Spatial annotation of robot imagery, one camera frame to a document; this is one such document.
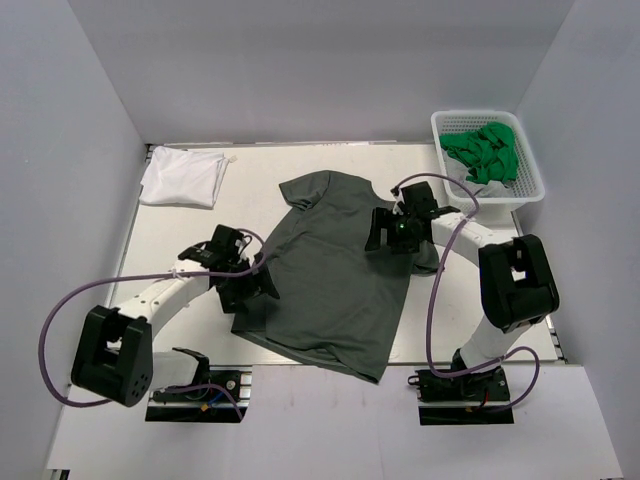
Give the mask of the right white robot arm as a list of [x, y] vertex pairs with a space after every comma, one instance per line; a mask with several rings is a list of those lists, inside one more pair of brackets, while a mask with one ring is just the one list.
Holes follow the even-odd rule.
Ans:
[[372, 211], [366, 251], [387, 246], [394, 254], [416, 254], [429, 243], [442, 246], [442, 261], [456, 253], [478, 269], [482, 319], [449, 370], [429, 367], [434, 377], [451, 380], [459, 396], [475, 398], [488, 385], [486, 373], [521, 352], [519, 338], [559, 307], [543, 243], [532, 234], [502, 241], [473, 213], [439, 205], [426, 182], [398, 184], [391, 192], [394, 206]]

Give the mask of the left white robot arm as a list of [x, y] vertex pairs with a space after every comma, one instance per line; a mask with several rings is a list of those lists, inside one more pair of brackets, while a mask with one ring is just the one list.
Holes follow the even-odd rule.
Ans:
[[156, 335], [193, 300], [215, 291], [223, 313], [246, 311], [248, 301], [279, 294], [266, 256], [245, 253], [262, 239], [247, 229], [219, 225], [210, 240], [181, 252], [172, 268], [154, 276], [133, 298], [96, 306], [84, 321], [71, 370], [73, 385], [131, 407], [148, 392], [178, 390], [199, 399], [211, 387], [208, 358], [191, 349], [156, 351]]

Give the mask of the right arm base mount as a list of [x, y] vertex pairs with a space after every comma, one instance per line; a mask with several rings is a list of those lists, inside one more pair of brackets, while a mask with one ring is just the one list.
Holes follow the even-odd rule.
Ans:
[[417, 390], [421, 426], [511, 425], [510, 391], [504, 369], [440, 378], [416, 370], [407, 379]]

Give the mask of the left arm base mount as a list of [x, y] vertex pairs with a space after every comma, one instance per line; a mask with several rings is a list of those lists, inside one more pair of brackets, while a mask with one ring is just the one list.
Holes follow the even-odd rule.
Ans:
[[169, 387], [149, 396], [145, 421], [151, 423], [239, 424], [247, 412], [252, 386], [250, 367], [209, 369], [196, 390]]

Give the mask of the dark grey t-shirt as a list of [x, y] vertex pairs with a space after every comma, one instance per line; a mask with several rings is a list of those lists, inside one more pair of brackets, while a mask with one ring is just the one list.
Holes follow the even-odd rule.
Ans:
[[232, 333], [299, 363], [379, 382], [410, 279], [436, 272], [436, 248], [366, 251], [374, 208], [393, 205], [364, 178], [316, 171], [279, 189], [290, 209], [264, 249], [280, 297], [248, 301]]

